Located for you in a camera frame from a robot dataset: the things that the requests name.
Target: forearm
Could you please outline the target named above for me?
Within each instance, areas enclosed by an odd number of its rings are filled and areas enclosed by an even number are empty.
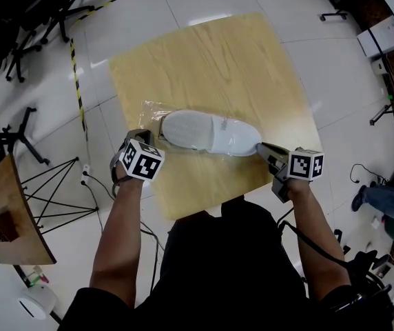
[[[342,248],[310,188],[291,198],[297,228],[332,257],[344,260]],[[298,246],[309,290],[315,299],[321,300],[335,288],[350,284],[345,268],[318,254],[300,238]]]
[[[121,184],[94,258],[90,287],[107,290],[130,307],[136,298],[141,253],[141,193],[143,182]]]

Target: blue jeans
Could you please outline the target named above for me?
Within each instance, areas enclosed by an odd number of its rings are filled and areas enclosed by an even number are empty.
[[[394,188],[377,185],[366,188],[362,193],[362,202],[369,203],[387,216],[394,218]]]

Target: power outlet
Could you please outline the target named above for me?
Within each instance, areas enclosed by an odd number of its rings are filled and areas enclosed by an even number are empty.
[[[87,172],[87,174],[90,174],[90,166],[88,164],[84,164],[84,166],[82,168],[82,173],[81,173],[81,183],[84,182],[85,184],[88,184],[89,177],[87,175],[84,175],[84,172]]]

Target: black shoe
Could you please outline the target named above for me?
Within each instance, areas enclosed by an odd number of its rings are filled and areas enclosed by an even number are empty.
[[[366,188],[367,187],[365,185],[363,185],[363,186],[361,186],[360,191],[357,192],[355,198],[351,202],[351,210],[352,211],[357,212],[360,209],[361,205],[363,204],[362,203],[362,198],[363,198],[362,193],[364,192],[364,190]]]

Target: light wood board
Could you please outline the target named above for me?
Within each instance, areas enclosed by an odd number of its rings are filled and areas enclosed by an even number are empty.
[[[13,156],[0,162],[0,213],[10,211],[19,237],[0,242],[0,263],[10,265],[49,265],[56,263],[23,195]]]
[[[117,56],[110,67],[130,129],[139,125],[143,102],[155,101],[246,121],[263,141],[290,150],[321,150],[300,80],[259,13],[177,30]],[[169,219],[217,206],[271,180],[258,155],[166,152],[152,187]]]

